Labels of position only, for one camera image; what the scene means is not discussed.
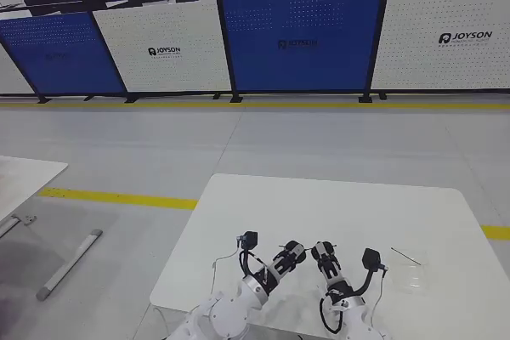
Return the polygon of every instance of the black metal frame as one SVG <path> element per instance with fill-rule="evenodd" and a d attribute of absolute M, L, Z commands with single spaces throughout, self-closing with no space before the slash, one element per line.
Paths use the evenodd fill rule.
<path fill-rule="evenodd" d="M 372 89 L 372 94 L 378 94 L 380 100 L 387 100 L 388 94 L 510 94 L 510 88 L 446 88 L 446 89 L 420 89 L 420 90 L 402 90 L 402 89 Z"/>
<path fill-rule="evenodd" d="M 377 50 L 380 46 L 380 37 L 382 36 L 383 19 L 385 18 L 385 9 L 388 5 L 388 0 L 380 0 L 380 7 L 377 9 L 376 29 L 374 30 L 374 37 L 372 38 L 371 57 L 368 64 L 368 75 L 366 76 L 365 91 L 362 97 L 359 97 L 360 103 L 371 103 L 372 97 L 370 96 L 372 87 L 372 78 L 374 78 L 374 70 L 376 69 Z"/>
<path fill-rule="evenodd" d="M 365 102 L 366 97 L 368 97 L 368 103 L 371 103 L 370 97 L 370 86 L 372 83 L 372 76 L 374 74 L 374 67 L 376 66 L 376 57 L 377 57 L 377 47 L 379 45 L 380 36 L 382 33 L 383 27 L 383 16 L 385 15 L 385 8 L 387 5 L 387 0 L 380 0 L 380 5 L 378 7 L 377 12 L 377 23 L 374 31 L 374 37 L 372 38 L 372 46 L 371 46 L 371 56 L 369 60 L 368 66 L 368 74 L 367 80 L 364 88 L 357 89 L 314 89 L 314 90 L 249 90 L 249 91 L 239 91 L 235 82 L 235 72 L 232 63 L 232 56 L 230 52 L 230 44 L 229 44 L 229 34 L 227 31 L 227 24 L 224 15 L 224 5 L 223 0 L 217 0 L 218 11 L 219 11 L 219 21 L 221 24 L 221 32 L 223 33 L 224 40 L 224 50 L 227 58 L 227 65 L 229 67 L 229 76 L 230 76 L 230 84 L 233 91 L 233 99 L 230 101 L 231 103 L 240 102 L 233 101 L 236 97 L 236 94 L 363 94 L 363 97 L 359 97 L 359 102 Z"/>
<path fill-rule="evenodd" d="M 139 7 L 142 6 L 144 0 L 128 0 L 126 3 L 122 3 L 120 5 L 116 5 L 112 8 L 107 9 L 124 9 L 131 7 Z M 224 43 L 224 52 L 227 60 L 227 67 L 229 70 L 229 80 L 230 80 L 230 91 L 178 91 L 178 92 L 128 92 L 125 82 L 121 77 L 121 73 L 119 72 L 115 61 L 113 60 L 113 56 L 111 55 L 110 49 L 105 42 L 104 36 L 102 35 L 102 31 L 100 30 L 96 19 L 94 18 L 93 11 L 101 10 L 102 8 L 97 6 L 94 3 L 91 3 L 90 0 L 77 0 L 71 1 L 68 3 L 55 3 L 55 4 L 44 4 L 44 5 L 33 5 L 33 6 L 25 6 L 23 8 L 4 8 L 0 9 L 0 13 L 4 12 L 14 12 L 20 10 L 30 10 L 30 9 L 40 9 L 43 7 L 50 7 L 54 10 L 60 11 L 62 13 L 61 8 L 72 5 L 80 5 L 83 6 L 83 10 L 79 12 L 87 12 L 91 21 L 93 22 L 97 34 L 101 42 L 105 46 L 106 54 L 110 59 L 110 62 L 113 65 L 114 71 L 122 85 L 123 91 L 120 93 L 40 93 L 38 92 L 35 84 L 30 80 L 27 76 L 26 72 L 20 67 L 19 61 L 13 56 L 10 52 L 7 43 L 3 40 L 0 35 L 0 43 L 8 54 L 9 58 L 14 62 L 17 69 L 20 71 L 21 75 L 26 79 L 27 83 L 30 85 L 32 91 L 34 93 L 0 93 L 0 97 L 20 97 L 20 98 L 31 98 L 37 97 L 39 99 L 38 104 L 44 104 L 50 101 L 51 99 L 47 97 L 66 97 L 66 96 L 82 96 L 86 97 L 84 101 L 88 101 L 95 96 L 105 96 L 105 97 L 124 97 L 126 98 L 125 103 L 133 103 L 140 98 L 150 98 L 150 97 L 172 97 L 172 96 L 184 96 L 184 95 L 201 95 L 201 94 L 213 94 L 213 99 L 219 99 L 221 94 L 232 94 L 232 99 L 230 103 L 240 103 L 242 101 L 241 94 L 362 94 L 359 97 L 360 103 L 371 103 L 372 98 L 371 94 L 378 94 L 380 100 L 386 100 L 387 94 L 472 94 L 472 93 L 500 93 L 500 94 L 510 94 L 510 88 L 483 88 L 483 89 L 418 89 L 418 90 L 410 90 L 410 89 L 375 89 L 372 88 L 372 79 L 374 77 L 374 71 L 376 68 L 376 60 L 377 60 L 377 52 L 379 48 L 380 38 L 382 35 L 383 29 L 383 20 L 385 17 L 385 10 L 387 7 L 387 0 L 380 0 L 380 5 L 377 12 L 377 22 L 376 28 L 374 31 L 374 37 L 372 39 L 371 46 L 371 55 L 369 59 L 368 73 L 366 77 L 366 83 L 364 88 L 353 89 L 353 90 L 344 90 L 344 89 L 315 89 L 315 90 L 253 90 L 253 91 L 239 91 L 236 86 L 235 81 L 235 72 L 234 66 L 232 62 L 232 54 L 230 50 L 230 41 L 229 34 L 227 31 L 227 24 L 224 15 L 224 4 L 223 0 L 216 0 L 218 6 L 218 16 L 219 23 L 221 26 L 221 32 L 223 35 L 223 43 Z"/>
<path fill-rule="evenodd" d="M 38 91 L 34 83 L 30 80 L 30 78 L 26 75 L 26 72 L 20 67 L 19 61 L 11 54 L 9 51 L 8 44 L 3 40 L 2 35 L 0 34 L 0 44 L 5 49 L 6 53 L 8 54 L 11 61 L 14 62 L 15 67 L 19 70 L 20 74 L 25 78 L 26 82 L 28 82 L 28 85 L 31 87 L 32 91 L 34 91 L 34 94 L 39 99 L 38 104 L 45 104 L 50 101 L 50 99 L 45 98 L 45 96 L 41 95 Z"/>
<path fill-rule="evenodd" d="M 232 65 L 229 32 L 227 31 L 227 23 L 224 16 L 223 0 L 217 0 L 217 5 L 219 13 L 219 24 L 221 25 L 221 35 L 223 36 L 224 56 L 227 59 L 227 68 L 229 69 L 230 89 L 232 93 L 232 99 L 230 100 L 230 103 L 241 103 L 243 98 L 240 96 L 238 88 L 236 87 L 235 68 Z"/>

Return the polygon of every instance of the wire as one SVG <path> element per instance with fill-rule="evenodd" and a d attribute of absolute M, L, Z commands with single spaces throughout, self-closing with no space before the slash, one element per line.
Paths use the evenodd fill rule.
<path fill-rule="evenodd" d="M 380 296 L 377 299 L 376 303 L 374 303 L 374 307 L 372 308 L 371 327 L 373 329 L 374 329 L 374 313 L 376 313 L 376 307 L 380 303 L 380 300 L 382 300 L 382 296 L 383 296 L 383 278 L 385 278 L 385 275 L 387 274 L 387 272 L 388 272 L 387 270 L 383 271 L 382 280 L 380 281 Z M 377 331 L 377 332 L 380 333 L 380 337 L 382 337 L 382 339 L 384 339 L 384 336 L 382 335 L 382 333 L 380 331 Z"/>
<path fill-rule="evenodd" d="M 238 252 L 238 250 L 240 249 L 240 243 L 237 243 L 236 244 L 236 251 L 233 252 L 232 254 L 230 254 L 229 256 L 224 256 L 222 258 L 216 258 L 215 261 L 213 261 L 212 263 L 212 268 L 213 268 L 213 280 L 212 280 L 212 290 L 210 291 L 210 294 L 213 294 L 213 288 L 215 286 L 215 272 L 218 270 L 218 261 L 219 260 L 224 260 L 226 258 L 232 258 L 233 256 L 236 255 L 236 253 Z"/>
<path fill-rule="evenodd" d="M 321 321 L 323 321 L 323 326 L 325 326 L 325 328 L 329 332 L 331 332 L 332 334 L 338 334 L 342 330 L 343 311 L 340 311 L 340 321 L 338 322 L 337 329 L 333 330 L 332 328 L 329 327 L 329 325 L 326 324 L 325 316 L 323 315 L 323 302 L 325 301 L 325 299 L 326 299 L 326 296 L 323 297 L 320 300 L 320 317 L 321 317 Z"/>
<path fill-rule="evenodd" d="M 167 329 L 168 336 L 170 336 L 170 331 L 168 330 L 168 324 L 167 324 L 167 320 L 164 318 L 164 314 L 162 314 L 161 310 L 158 309 L 157 307 L 153 307 L 153 311 L 156 311 L 162 317 L 162 322 L 164 323 L 164 327 Z"/>
<path fill-rule="evenodd" d="M 268 266 L 266 265 L 266 263 L 263 262 L 263 260 L 261 260 L 260 258 L 258 258 L 257 255 L 253 254 L 252 252 L 249 252 L 248 250 L 243 250 L 238 255 L 238 260 L 240 261 L 240 268 L 241 268 L 241 271 L 244 272 L 244 275 L 253 276 L 252 271 L 249 269 L 249 263 L 247 262 L 247 256 L 251 256 L 252 258 L 255 258 L 257 260 L 257 262 L 259 262 L 260 264 L 263 265 L 263 267 L 265 269 L 264 275 L 266 276 L 267 271 L 268 271 Z"/>

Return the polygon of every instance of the black cable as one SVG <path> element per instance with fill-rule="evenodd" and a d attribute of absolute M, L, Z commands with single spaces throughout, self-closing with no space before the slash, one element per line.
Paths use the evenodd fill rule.
<path fill-rule="evenodd" d="M 353 292 L 353 294 L 351 295 L 352 297 L 360 297 L 366 292 L 368 286 L 371 284 L 372 274 L 374 274 L 372 270 L 369 270 L 368 273 L 366 273 L 365 283 L 363 283 L 363 286 L 361 286 L 361 288 Z"/>
<path fill-rule="evenodd" d="M 333 330 L 329 327 L 329 325 L 326 324 L 325 316 L 323 315 L 323 301 L 325 301 L 325 298 L 322 298 L 320 300 L 320 317 L 321 321 L 323 321 L 323 326 L 331 332 L 332 334 L 338 334 L 342 330 L 342 322 L 343 322 L 343 312 L 340 312 L 340 321 L 338 322 L 338 328 L 336 330 Z"/>
<path fill-rule="evenodd" d="M 266 264 L 264 264 L 264 262 L 260 258 L 256 257 L 255 254 L 253 254 L 252 252 L 244 249 L 238 255 L 238 260 L 240 261 L 240 268 L 241 268 L 241 271 L 244 272 L 244 275 L 253 276 L 252 271 L 249 269 L 249 263 L 247 262 L 247 260 L 248 260 L 247 256 L 251 256 L 252 258 L 255 258 L 257 260 L 257 262 L 259 262 L 264 267 L 266 267 Z"/>

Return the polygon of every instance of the joyson logo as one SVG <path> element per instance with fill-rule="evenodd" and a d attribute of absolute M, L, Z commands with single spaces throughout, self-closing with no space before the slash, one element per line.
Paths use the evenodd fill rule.
<path fill-rule="evenodd" d="M 179 58 L 181 48 L 147 48 L 151 58 Z"/>
<path fill-rule="evenodd" d="M 493 31 L 480 31 L 471 33 L 442 33 L 439 44 L 441 43 L 480 43 L 488 41 L 493 35 Z"/>
<path fill-rule="evenodd" d="M 310 39 L 278 40 L 278 49 L 314 48 L 314 47 L 317 47 L 317 40 Z"/>

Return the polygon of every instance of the panel base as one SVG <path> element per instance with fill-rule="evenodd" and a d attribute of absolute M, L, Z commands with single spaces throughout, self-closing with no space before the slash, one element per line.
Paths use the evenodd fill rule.
<path fill-rule="evenodd" d="M 360 103 L 371 103 L 372 102 L 372 97 L 369 96 L 369 95 L 364 95 L 362 97 L 359 97 L 359 102 Z"/>
<path fill-rule="evenodd" d="M 50 98 L 45 98 L 45 97 L 38 97 L 38 99 L 40 99 L 37 103 L 38 104 L 45 104 L 47 102 L 49 102 L 51 99 Z"/>
<path fill-rule="evenodd" d="M 125 104 L 132 104 L 132 103 L 134 103 L 138 99 L 139 99 L 139 96 L 128 95 L 127 96 L 127 100 L 125 101 Z"/>
<path fill-rule="evenodd" d="M 230 103 L 241 103 L 243 99 L 244 97 L 241 97 L 239 95 L 233 95 L 232 99 L 230 100 Z"/>

